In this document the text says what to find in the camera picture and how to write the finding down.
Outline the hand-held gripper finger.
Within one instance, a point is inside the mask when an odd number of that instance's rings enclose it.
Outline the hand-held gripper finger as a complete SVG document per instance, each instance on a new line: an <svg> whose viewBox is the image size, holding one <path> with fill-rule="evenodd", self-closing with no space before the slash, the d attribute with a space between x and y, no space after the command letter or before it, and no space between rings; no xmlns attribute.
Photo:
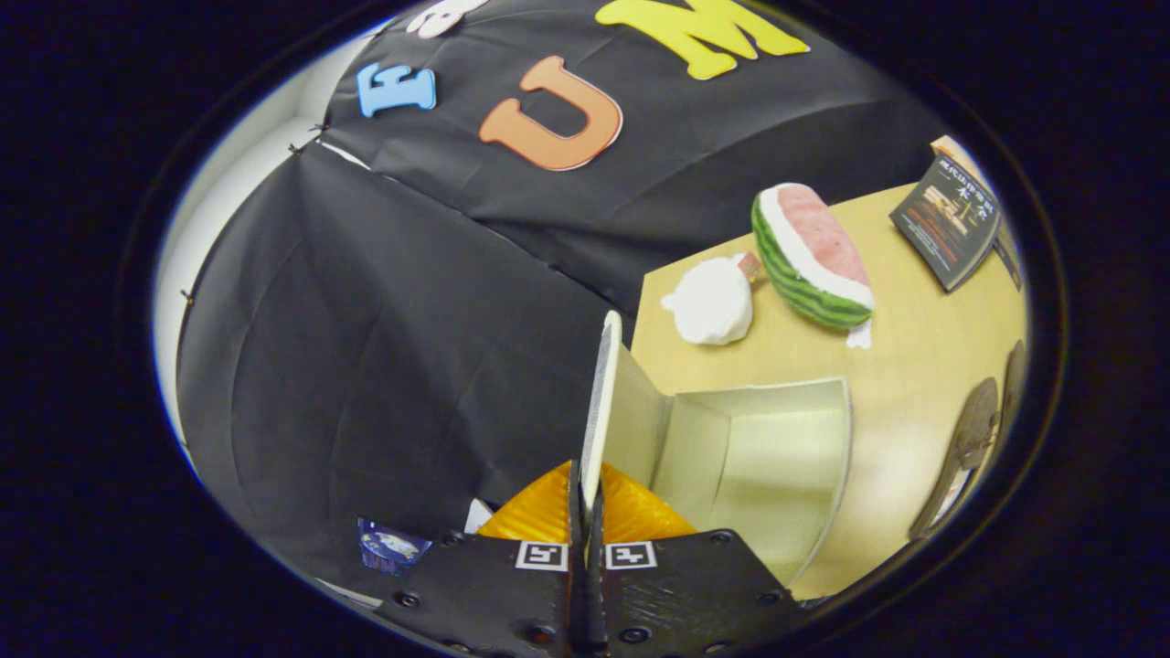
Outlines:
<svg viewBox="0 0 1170 658"><path fill-rule="evenodd" d="M590 629L606 654L745 654L806 621L739 533L698 532L603 465L589 550Z"/></svg>
<svg viewBox="0 0 1170 658"><path fill-rule="evenodd" d="M580 466L560 466L563 541L450 532L379 606L379 618L441 654L574 654L581 636Z"/></svg>

